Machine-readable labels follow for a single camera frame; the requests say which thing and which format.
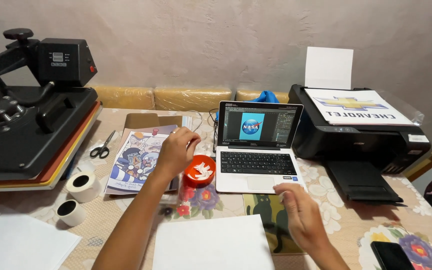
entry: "orange bowl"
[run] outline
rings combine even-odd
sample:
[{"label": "orange bowl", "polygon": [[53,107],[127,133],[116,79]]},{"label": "orange bowl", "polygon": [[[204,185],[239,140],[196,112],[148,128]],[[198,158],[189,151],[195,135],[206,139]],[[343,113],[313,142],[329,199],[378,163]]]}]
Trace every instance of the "orange bowl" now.
[{"label": "orange bowl", "polygon": [[[209,165],[209,170],[213,171],[213,173],[204,180],[195,180],[195,175],[200,175],[201,173],[195,169],[195,166],[198,166],[199,164],[204,163],[205,166]],[[191,181],[195,184],[209,184],[213,181],[214,176],[216,173],[216,162],[209,156],[206,155],[196,155],[192,158],[191,164],[188,166],[188,168],[184,169],[184,176],[188,181]]]}]

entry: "black phone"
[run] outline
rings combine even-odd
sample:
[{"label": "black phone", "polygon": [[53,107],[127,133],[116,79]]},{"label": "black phone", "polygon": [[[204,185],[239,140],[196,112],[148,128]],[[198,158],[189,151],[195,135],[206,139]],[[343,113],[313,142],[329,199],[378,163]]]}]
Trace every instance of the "black phone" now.
[{"label": "black phone", "polygon": [[371,249],[378,259],[381,270],[414,270],[399,243],[373,241]]}]

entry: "human hand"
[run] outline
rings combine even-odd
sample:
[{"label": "human hand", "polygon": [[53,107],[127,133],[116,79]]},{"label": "human hand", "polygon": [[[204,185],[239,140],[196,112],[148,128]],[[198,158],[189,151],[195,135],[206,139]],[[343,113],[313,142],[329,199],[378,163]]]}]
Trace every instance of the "human hand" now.
[{"label": "human hand", "polygon": [[164,140],[152,173],[160,175],[167,181],[171,181],[189,166],[193,161],[196,145],[201,142],[199,134],[187,127],[177,127],[173,132],[175,133],[171,133]]},{"label": "human hand", "polygon": [[321,219],[318,204],[296,183],[282,183],[273,187],[283,193],[288,216],[288,229],[293,240],[308,254],[331,247]]}]

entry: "human arm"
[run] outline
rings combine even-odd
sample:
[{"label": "human arm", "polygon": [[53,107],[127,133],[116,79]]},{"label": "human arm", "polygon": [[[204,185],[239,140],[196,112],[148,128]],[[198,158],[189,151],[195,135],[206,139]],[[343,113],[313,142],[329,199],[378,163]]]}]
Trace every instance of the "human arm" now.
[{"label": "human arm", "polygon": [[321,270],[349,270],[339,252],[329,242],[318,204],[295,183],[276,185],[283,194],[288,215],[288,229],[293,240],[315,261]]},{"label": "human arm", "polygon": [[163,142],[154,171],[106,240],[93,270],[139,269],[159,200],[170,181],[191,163],[201,142],[201,137],[186,127],[174,131]]}]

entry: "laptop screen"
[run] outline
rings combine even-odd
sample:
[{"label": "laptop screen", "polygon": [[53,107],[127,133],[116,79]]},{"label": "laptop screen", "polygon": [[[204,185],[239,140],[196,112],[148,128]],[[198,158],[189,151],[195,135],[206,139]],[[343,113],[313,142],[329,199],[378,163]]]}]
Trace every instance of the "laptop screen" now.
[{"label": "laptop screen", "polygon": [[296,129],[293,125],[298,124],[302,111],[302,107],[298,110],[299,107],[294,106],[301,105],[289,107],[288,104],[244,102],[234,106],[238,103],[242,102],[231,102],[231,106],[225,106],[224,115],[220,111],[219,125],[222,130],[219,131],[222,132],[218,133],[218,141],[221,140],[221,145],[256,143],[258,146],[279,147],[291,144]]}]

